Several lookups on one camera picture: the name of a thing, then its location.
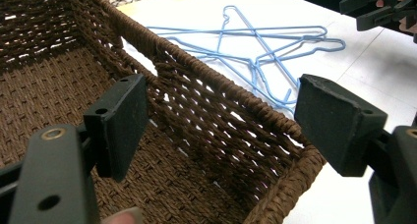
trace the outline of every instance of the wicker basket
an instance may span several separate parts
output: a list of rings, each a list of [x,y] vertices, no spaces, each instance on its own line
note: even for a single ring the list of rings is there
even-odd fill
[[[136,205],[153,223],[281,223],[325,163],[296,123],[105,0],[0,0],[0,72],[0,168],[33,132],[80,124],[115,80],[145,75],[154,124],[123,182],[94,176],[101,217]]]

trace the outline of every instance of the black object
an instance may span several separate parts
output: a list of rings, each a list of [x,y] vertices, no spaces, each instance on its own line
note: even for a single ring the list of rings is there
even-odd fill
[[[122,79],[85,124],[35,133],[23,162],[0,170],[0,223],[99,223],[90,170],[121,181],[148,123],[145,78]]]
[[[377,224],[417,220],[417,128],[384,131],[387,114],[340,85],[303,75],[295,120],[342,176],[362,176],[366,165]]]
[[[340,13],[347,14],[365,7],[368,3],[375,3],[377,0],[342,0],[340,1]],[[380,9],[367,13],[356,18],[358,30],[367,30],[377,26],[383,26],[391,22],[397,22],[405,18],[406,28],[416,25],[417,0],[384,0],[384,6]],[[417,34],[414,34],[413,41],[417,43]]]

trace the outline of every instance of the human hand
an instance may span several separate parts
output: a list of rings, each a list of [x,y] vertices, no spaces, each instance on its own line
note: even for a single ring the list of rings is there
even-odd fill
[[[384,6],[384,0],[378,0],[376,5],[377,5],[377,7],[380,7],[380,8],[383,7]],[[399,22],[400,22],[400,25],[399,25],[399,29],[400,30],[407,31],[407,32],[411,32],[411,33],[414,33],[414,34],[417,33],[417,24],[414,25],[413,27],[407,29],[405,27],[405,18],[403,18]]]
[[[399,25],[399,29],[400,29],[400,30],[402,30],[402,31],[408,31],[408,32],[411,32],[411,33],[417,34],[417,24],[416,24],[416,25],[414,25],[413,27],[411,27],[411,28],[407,29],[407,28],[405,27],[405,18],[404,18],[404,19],[402,19],[402,20],[400,20],[399,22],[400,22],[400,25]]]
[[[101,224],[143,224],[144,218],[137,207],[125,209],[101,221]]]

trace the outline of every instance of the woven texture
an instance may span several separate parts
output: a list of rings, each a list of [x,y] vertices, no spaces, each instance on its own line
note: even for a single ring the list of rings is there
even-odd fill
[[[0,0],[0,168],[135,73],[152,123],[123,182],[94,174],[101,217],[136,205],[150,223],[281,223],[325,163],[295,122],[105,0]]]

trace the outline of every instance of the black clamp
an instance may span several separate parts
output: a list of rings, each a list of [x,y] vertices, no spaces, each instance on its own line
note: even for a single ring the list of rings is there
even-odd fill
[[[384,131],[387,114],[340,85],[303,75],[295,120],[303,134],[344,177],[363,176],[367,165],[377,224],[417,220],[417,127]]]
[[[120,182],[148,123],[145,77],[117,82],[79,127],[55,125],[30,137],[24,161],[0,170],[0,223],[100,223],[90,175]]]
[[[342,0],[340,13],[347,14],[376,1],[378,0]],[[406,28],[416,25],[417,0],[403,0],[399,3],[397,0],[384,0],[382,8],[356,18],[356,27],[358,30],[367,30],[403,18],[405,18]],[[417,43],[417,34],[414,34],[414,42]]]

